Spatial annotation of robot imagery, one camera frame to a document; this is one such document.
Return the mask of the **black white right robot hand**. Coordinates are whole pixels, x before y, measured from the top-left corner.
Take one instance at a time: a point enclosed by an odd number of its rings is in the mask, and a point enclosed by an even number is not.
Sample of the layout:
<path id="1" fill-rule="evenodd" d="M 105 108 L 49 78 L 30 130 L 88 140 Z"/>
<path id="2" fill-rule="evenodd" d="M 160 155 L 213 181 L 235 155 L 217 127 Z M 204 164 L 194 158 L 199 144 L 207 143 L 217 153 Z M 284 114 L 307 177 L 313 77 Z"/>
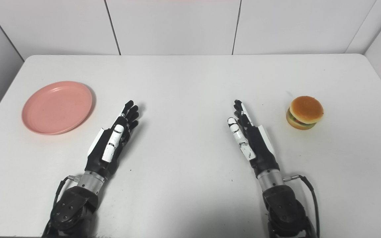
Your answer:
<path id="1" fill-rule="evenodd" d="M 256 178 L 260 178 L 263 172 L 278 171 L 279 165 L 266 130 L 262 126 L 253 124 L 242 101 L 236 99 L 234 109 L 235 116 L 228 118 L 227 123 L 239 149 L 253 168 Z"/>

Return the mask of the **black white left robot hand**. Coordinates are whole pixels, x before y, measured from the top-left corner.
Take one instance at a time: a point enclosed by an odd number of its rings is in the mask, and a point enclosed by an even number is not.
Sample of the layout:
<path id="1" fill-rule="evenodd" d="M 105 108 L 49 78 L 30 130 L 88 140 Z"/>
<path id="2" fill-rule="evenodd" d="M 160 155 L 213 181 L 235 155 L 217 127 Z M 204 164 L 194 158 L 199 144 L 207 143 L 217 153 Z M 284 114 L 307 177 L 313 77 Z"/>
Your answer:
<path id="1" fill-rule="evenodd" d="M 120 154 L 139 124 L 138 110 L 139 107 L 130 100 L 110 128 L 100 129 L 88 151 L 85 171 L 105 178 L 116 173 Z"/>

